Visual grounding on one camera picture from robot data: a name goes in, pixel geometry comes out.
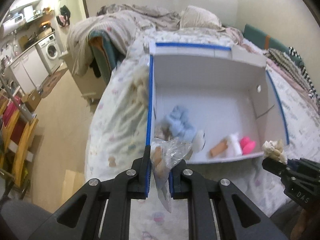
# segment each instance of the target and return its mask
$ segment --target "blanket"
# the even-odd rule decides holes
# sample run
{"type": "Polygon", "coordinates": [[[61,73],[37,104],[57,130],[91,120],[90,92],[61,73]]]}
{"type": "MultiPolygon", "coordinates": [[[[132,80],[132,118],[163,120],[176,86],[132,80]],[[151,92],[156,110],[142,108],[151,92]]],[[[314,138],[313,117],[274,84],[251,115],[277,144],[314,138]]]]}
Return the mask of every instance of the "blanket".
{"type": "Polygon", "coordinates": [[[93,54],[88,45],[91,31],[105,31],[118,51],[126,55],[137,28],[150,27],[152,24],[157,30],[179,29],[180,16],[177,13],[148,6],[120,5],[119,8],[115,11],[114,6],[104,7],[98,16],[82,20],[70,28],[67,50],[75,61],[73,75],[83,76],[93,61],[93,54]]]}

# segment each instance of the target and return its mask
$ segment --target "washing machine door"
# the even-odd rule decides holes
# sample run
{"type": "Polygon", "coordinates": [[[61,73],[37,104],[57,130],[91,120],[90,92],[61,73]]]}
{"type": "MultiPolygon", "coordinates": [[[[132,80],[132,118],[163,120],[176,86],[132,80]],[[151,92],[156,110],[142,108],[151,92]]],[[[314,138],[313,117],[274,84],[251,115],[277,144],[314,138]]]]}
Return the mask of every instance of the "washing machine door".
{"type": "Polygon", "coordinates": [[[45,52],[47,54],[48,59],[55,60],[58,57],[57,45],[55,43],[49,43],[45,52]]]}

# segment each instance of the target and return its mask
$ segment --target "clothes hanging on wall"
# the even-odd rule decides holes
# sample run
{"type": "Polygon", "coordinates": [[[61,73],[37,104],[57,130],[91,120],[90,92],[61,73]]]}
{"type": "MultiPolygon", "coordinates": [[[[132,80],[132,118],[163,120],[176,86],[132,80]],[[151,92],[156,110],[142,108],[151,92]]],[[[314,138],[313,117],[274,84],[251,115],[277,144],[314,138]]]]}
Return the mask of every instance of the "clothes hanging on wall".
{"type": "Polygon", "coordinates": [[[64,5],[60,8],[60,14],[61,15],[57,16],[57,22],[59,26],[65,27],[70,25],[71,13],[67,6],[64,5]]]}

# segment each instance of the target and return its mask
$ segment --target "pink sponge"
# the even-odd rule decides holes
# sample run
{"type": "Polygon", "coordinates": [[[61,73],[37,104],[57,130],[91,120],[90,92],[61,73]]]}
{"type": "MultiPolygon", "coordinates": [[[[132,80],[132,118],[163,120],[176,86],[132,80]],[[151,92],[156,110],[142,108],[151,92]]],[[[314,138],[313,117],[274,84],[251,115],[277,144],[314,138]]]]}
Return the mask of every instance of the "pink sponge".
{"type": "Polygon", "coordinates": [[[253,149],[256,147],[256,142],[252,141],[249,137],[243,137],[240,140],[240,146],[242,149],[242,154],[247,155],[253,151],[253,149]]]}

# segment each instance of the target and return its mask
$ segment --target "cardboard box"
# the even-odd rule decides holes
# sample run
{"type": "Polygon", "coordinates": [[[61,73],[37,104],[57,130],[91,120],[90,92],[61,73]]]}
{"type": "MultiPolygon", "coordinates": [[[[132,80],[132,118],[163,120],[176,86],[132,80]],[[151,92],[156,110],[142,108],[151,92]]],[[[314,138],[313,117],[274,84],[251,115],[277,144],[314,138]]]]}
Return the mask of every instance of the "cardboard box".
{"type": "Polygon", "coordinates": [[[51,33],[52,33],[52,29],[51,28],[44,30],[43,32],[38,34],[38,40],[43,39],[44,37],[48,36],[51,33]]]}
{"type": "Polygon", "coordinates": [[[24,95],[21,101],[26,105],[27,109],[33,113],[41,101],[41,96],[37,90],[33,90],[30,94],[24,95]]]}
{"type": "Polygon", "coordinates": [[[22,36],[18,42],[21,50],[24,50],[24,45],[28,42],[28,36],[27,35],[22,36]]]}
{"type": "Polygon", "coordinates": [[[84,174],[66,170],[62,184],[61,205],[73,196],[84,185],[84,174]]]}
{"type": "Polygon", "coordinates": [[[263,155],[265,141],[289,144],[286,120],[268,71],[266,58],[215,45],[150,44],[147,145],[154,127],[176,105],[189,110],[189,121],[204,130],[206,143],[187,163],[232,162],[263,155]],[[211,158],[209,151],[231,133],[249,136],[256,148],[249,155],[211,158]]]}

